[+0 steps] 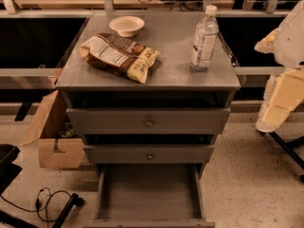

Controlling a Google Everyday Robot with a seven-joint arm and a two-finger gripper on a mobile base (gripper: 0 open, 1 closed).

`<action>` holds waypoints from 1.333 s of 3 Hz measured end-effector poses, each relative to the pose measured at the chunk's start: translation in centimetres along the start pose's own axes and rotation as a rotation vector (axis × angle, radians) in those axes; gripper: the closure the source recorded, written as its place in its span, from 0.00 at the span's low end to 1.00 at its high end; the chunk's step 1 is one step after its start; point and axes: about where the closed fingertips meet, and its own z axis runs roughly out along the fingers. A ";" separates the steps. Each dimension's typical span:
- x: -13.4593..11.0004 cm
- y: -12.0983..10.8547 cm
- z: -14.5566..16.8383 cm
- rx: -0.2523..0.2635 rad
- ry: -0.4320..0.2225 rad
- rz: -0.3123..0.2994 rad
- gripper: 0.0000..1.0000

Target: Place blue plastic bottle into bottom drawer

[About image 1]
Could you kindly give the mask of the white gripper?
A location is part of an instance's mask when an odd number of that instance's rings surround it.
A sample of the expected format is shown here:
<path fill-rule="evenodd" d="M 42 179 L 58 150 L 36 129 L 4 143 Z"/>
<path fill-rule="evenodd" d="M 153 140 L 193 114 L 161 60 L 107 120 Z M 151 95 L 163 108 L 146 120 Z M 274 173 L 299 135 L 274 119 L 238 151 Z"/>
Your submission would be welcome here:
<path fill-rule="evenodd" d="M 260 53 L 275 53 L 278 29 L 256 43 L 254 50 Z M 256 129 L 273 132 L 280 128 L 290 113 L 304 100 L 304 71 L 286 69 L 279 76 L 272 75 L 267 82 L 264 103 L 258 113 Z"/>

